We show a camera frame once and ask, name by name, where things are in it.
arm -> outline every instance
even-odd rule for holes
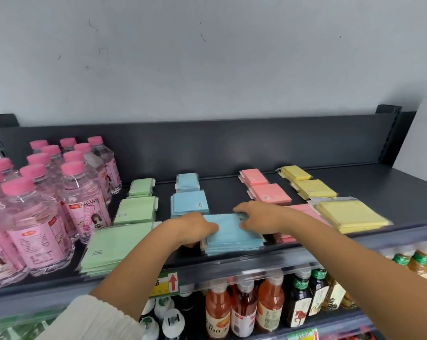
[[[427,339],[427,279],[292,208],[251,201],[243,229],[298,240],[350,293],[388,340]]]
[[[181,245],[199,242],[216,233],[198,212],[169,219],[152,230],[90,295],[139,320],[161,268]]]

stack of blue sticky notes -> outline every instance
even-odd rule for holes
[[[218,232],[209,235],[201,243],[201,249],[207,255],[217,255],[231,251],[256,250],[264,245],[261,235],[240,229],[240,222],[247,219],[247,216],[243,213],[207,215],[204,218],[208,222],[216,223],[219,226]]]
[[[196,173],[178,174],[176,177],[176,193],[199,191],[198,175]]]
[[[171,196],[171,218],[176,218],[190,212],[209,213],[206,194],[204,191],[176,193]]]

stack of yellow sticky notes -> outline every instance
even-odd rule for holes
[[[374,230],[391,224],[359,200],[319,202],[316,208],[342,234]]]
[[[290,182],[309,180],[311,175],[301,169],[299,166],[284,166],[281,167],[279,175],[288,179]]]
[[[291,185],[304,200],[314,197],[333,198],[338,196],[335,191],[318,179],[296,181]]]

white sleeve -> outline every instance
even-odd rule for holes
[[[138,322],[96,297],[77,297],[39,336],[38,340],[96,339],[140,340]]]

pink bottle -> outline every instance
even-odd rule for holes
[[[63,153],[75,150],[73,146],[76,144],[76,140],[73,137],[62,138],[59,140],[61,147],[63,148]]]
[[[54,182],[60,183],[63,177],[61,169],[52,160],[47,153],[37,153],[26,157],[30,165],[45,165],[47,174],[50,175]]]
[[[17,283],[28,275],[23,259],[18,254],[6,230],[13,227],[12,217],[0,203],[0,287]]]
[[[18,171],[13,167],[12,161],[7,157],[0,159],[0,172],[6,181],[20,177]]]
[[[48,142],[46,140],[34,140],[32,142],[29,142],[31,145],[31,148],[34,151],[34,154],[41,153],[42,148],[46,147],[48,145]]]
[[[54,198],[36,191],[32,179],[16,178],[1,185],[6,212],[14,219],[8,229],[29,273],[40,276],[66,267],[74,246]]]
[[[42,147],[42,153],[46,153],[50,155],[53,162],[60,167],[64,163],[63,155],[61,154],[61,148],[58,145],[47,145],[46,147]]]
[[[111,225],[105,200],[97,180],[86,175],[84,162],[67,162],[61,169],[64,175],[62,198],[69,206],[81,243],[87,243],[96,230]]]
[[[118,193],[122,188],[122,181],[120,181],[119,172],[117,171],[114,153],[103,144],[101,136],[89,137],[87,141],[92,146],[92,152],[103,160],[111,193]]]
[[[59,216],[61,217],[70,240],[72,240],[72,242],[78,240],[78,232],[70,217],[70,211],[61,198],[62,183],[55,183],[52,179],[48,178],[47,169],[45,165],[42,164],[24,166],[20,169],[20,173],[22,176],[33,180],[37,191],[48,194],[58,202]]]
[[[89,143],[80,143],[77,144],[77,146],[81,146],[81,144],[86,144],[89,146],[89,148],[85,148],[85,151],[89,149],[86,154],[83,154],[80,150],[70,151],[63,155],[64,160],[65,162],[84,161],[84,171],[86,175],[89,178],[96,179],[98,181],[100,189],[102,191],[103,199],[105,200],[106,205],[108,205],[111,201],[111,191],[110,186],[108,184],[108,180],[106,179],[106,169],[103,167],[103,161],[99,157],[92,154],[91,146],[89,145]],[[89,161],[91,163],[97,162],[97,167],[90,165],[86,160],[86,156],[90,159]]]

